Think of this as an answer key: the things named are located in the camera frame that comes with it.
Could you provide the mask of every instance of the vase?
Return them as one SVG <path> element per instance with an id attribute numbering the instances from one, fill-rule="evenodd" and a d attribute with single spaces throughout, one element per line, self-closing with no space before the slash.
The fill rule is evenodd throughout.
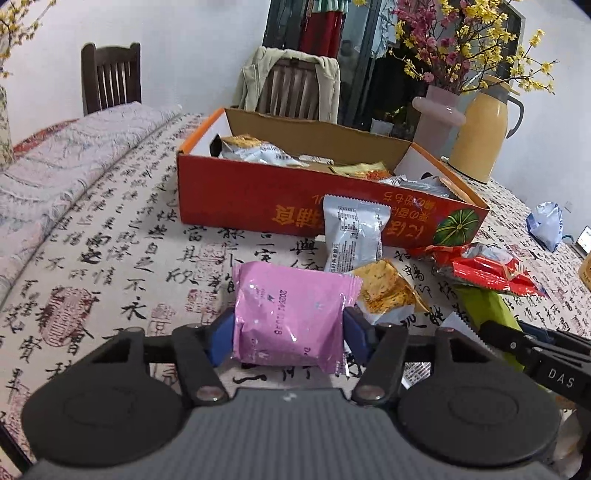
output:
<path id="1" fill-rule="evenodd" d="M 429 85 L 426 97 L 415 97 L 413 107 L 421 112 L 413 142 L 427 150 L 433 157 L 441 158 L 441 151 L 454 127 L 466 122 L 457 108 L 459 95 Z"/>
<path id="2" fill-rule="evenodd" d="M 14 161 L 10 127 L 8 126 L 8 110 L 6 90 L 0 85 L 0 171 Z"/>

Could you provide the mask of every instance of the green snack package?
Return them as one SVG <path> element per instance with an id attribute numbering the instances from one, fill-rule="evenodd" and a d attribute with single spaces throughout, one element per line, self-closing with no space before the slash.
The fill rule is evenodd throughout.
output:
<path id="1" fill-rule="evenodd" d="M 478 330 L 480 330 L 480 326 L 484 322 L 492 320 L 493 322 L 511 327 L 520 332 L 522 331 L 509 307 L 497 292 L 464 285 L 454 285 L 453 288 L 468 312 L 472 323 Z M 516 370 L 523 370 L 523 365 L 517 361 L 515 355 L 512 353 L 504 352 L 503 357 Z"/>

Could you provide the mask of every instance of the blue plastic bag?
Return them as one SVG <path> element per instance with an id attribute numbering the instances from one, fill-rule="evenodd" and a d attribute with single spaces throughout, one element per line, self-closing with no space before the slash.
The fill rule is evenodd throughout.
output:
<path id="1" fill-rule="evenodd" d="M 562 241 L 562 209 L 558 203 L 540 203 L 531 212 L 525 223 L 527 231 L 545 249 L 554 252 Z"/>

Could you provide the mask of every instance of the red snack wrapper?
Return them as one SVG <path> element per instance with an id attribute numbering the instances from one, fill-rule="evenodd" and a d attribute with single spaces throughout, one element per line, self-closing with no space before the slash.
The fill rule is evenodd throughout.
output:
<path id="1" fill-rule="evenodd" d="M 507 250 L 480 243 L 460 247 L 431 245 L 408 250 L 413 257 L 431 258 L 435 271 L 464 285 L 517 296 L 546 297 L 521 260 Z"/>

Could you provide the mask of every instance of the jacket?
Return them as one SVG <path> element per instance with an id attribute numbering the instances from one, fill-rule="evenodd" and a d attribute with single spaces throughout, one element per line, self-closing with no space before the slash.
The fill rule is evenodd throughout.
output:
<path id="1" fill-rule="evenodd" d="M 339 113 L 340 69 L 336 59 L 316 57 L 301 51 L 258 47 L 241 68 L 232 104 L 255 111 L 271 69 L 280 59 L 297 59 L 316 63 L 319 87 L 319 120 L 336 123 Z"/>

